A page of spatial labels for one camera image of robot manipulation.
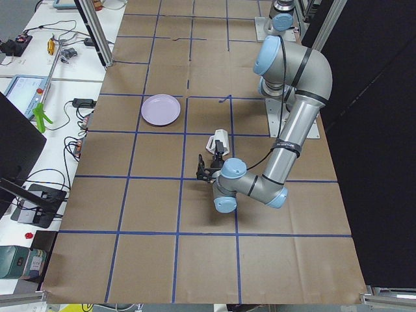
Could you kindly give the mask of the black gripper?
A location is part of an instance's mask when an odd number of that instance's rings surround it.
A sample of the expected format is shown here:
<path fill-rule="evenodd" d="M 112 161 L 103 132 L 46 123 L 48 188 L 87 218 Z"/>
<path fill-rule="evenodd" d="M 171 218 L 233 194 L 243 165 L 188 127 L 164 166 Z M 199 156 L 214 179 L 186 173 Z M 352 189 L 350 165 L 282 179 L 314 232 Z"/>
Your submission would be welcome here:
<path fill-rule="evenodd" d="M 214 181 L 220 174 L 220 171 L 225 163 L 223 160 L 223 155 L 225 154 L 225 147 L 221 140 L 215 140 L 214 156 L 213 162 L 209 168 L 205 167 L 203 157 L 201 154 L 198 155 L 198 167 L 196 172 L 196 179 L 211 183 Z"/>

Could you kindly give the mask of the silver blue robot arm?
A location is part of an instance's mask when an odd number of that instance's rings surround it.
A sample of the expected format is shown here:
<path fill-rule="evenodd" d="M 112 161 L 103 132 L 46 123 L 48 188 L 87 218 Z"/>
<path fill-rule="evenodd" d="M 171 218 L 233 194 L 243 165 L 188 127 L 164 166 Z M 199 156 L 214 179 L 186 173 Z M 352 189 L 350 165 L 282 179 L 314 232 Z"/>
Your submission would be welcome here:
<path fill-rule="evenodd" d="M 213 184 L 214 205 L 220 213 L 237 208 L 238 193 L 275 209 L 284 204 L 288 193 L 284 183 L 332 91 L 332 70 L 327 58 L 316 49 L 286 41 L 280 35 L 265 37 L 253 72 L 261 78 L 258 86 L 261 95 L 285 103 L 292 94 L 291 107 L 266 155 L 268 164 L 261 175 L 252 174 L 238 158 L 223 160 L 225 135 L 209 138 L 209 145 L 214 147 L 213 163 L 207 168 L 200 157 L 196 176 Z"/>

